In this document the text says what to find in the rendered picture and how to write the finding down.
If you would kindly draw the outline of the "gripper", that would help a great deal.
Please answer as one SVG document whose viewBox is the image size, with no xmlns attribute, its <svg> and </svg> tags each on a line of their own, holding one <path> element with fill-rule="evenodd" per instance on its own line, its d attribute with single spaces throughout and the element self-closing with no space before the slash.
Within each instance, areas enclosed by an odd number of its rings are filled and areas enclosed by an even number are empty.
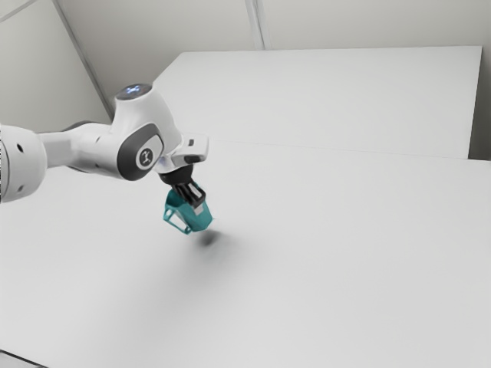
<svg viewBox="0 0 491 368">
<path fill-rule="evenodd" d="M 192 207 L 196 215 L 204 210 L 206 193 L 193 181 L 194 166 L 183 166 L 172 172 L 160 173 L 160 179 L 169 186 L 178 186 L 178 193 Z"/>
</svg>

